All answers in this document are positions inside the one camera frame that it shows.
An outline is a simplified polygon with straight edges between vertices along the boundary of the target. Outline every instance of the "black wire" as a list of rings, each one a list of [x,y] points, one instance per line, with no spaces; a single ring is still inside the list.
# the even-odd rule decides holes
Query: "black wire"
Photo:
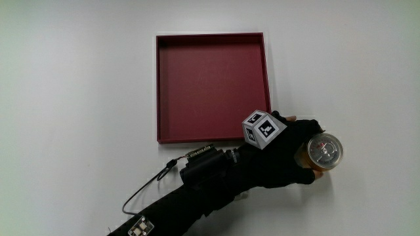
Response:
[[[137,192],[135,192],[125,203],[124,203],[124,205],[123,205],[123,212],[124,213],[126,213],[126,214],[130,214],[130,215],[133,215],[133,216],[140,216],[140,214],[138,214],[138,213],[134,213],[134,212],[127,212],[127,211],[125,211],[124,210],[124,208],[125,208],[125,205],[127,205],[127,203],[131,200],[131,199],[133,199],[133,197],[135,196],[135,195],[137,195],[137,193],[139,193],[140,191],[142,191],[142,189],[144,189],[146,186],[148,186],[150,183],[152,183],[152,181],[153,180],[155,180],[156,178],[157,178],[157,180],[158,181],[160,181],[163,177],[165,177],[165,175],[172,169],[172,167],[174,167],[176,164],[177,164],[177,161],[179,160],[179,159],[181,159],[181,158],[183,158],[184,156],[182,156],[182,157],[178,157],[178,158],[176,158],[176,159],[172,159],[171,161],[169,161],[167,164],[166,164],[166,167],[165,168],[163,168],[163,170],[161,170],[158,174],[156,174],[151,180],[149,180],[146,184],[144,184],[139,190],[137,190]]]

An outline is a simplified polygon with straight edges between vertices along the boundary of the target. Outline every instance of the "red tray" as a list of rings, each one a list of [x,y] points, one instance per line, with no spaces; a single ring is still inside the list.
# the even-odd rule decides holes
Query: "red tray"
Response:
[[[156,37],[157,141],[243,138],[242,121],[271,112],[262,33]]]

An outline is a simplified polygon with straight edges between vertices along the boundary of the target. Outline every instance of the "gloved hand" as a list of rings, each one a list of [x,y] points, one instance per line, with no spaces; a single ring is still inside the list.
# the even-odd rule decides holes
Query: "gloved hand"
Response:
[[[323,132],[315,120],[288,121],[277,111],[272,115],[284,123],[283,130],[268,146],[260,150],[250,144],[238,148],[241,163],[230,167],[225,182],[233,195],[252,187],[284,187],[289,184],[311,184],[314,171],[302,168],[294,160],[294,154],[303,142]]]

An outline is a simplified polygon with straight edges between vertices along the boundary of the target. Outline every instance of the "beverage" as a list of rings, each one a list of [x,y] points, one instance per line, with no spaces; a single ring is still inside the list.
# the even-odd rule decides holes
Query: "beverage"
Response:
[[[327,171],[336,167],[343,158],[343,146],[331,134],[317,134],[296,152],[296,163],[303,168]]]

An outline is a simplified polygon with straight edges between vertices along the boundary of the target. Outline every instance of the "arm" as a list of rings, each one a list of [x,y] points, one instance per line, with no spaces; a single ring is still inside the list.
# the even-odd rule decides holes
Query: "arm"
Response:
[[[287,128],[264,150],[249,144],[238,148],[241,163],[229,167],[226,176],[194,190],[181,186],[140,212],[155,228],[150,236],[183,235],[204,214],[208,216],[234,200],[234,197],[252,187],[282,187],[292,183],[311,184],[322,173],[299,167],[293,155],[307,139],[321,132],[317,121],[294,121],[278,114],[277,119]],[[109,235],[128,235],[139,220],[133,216]]]

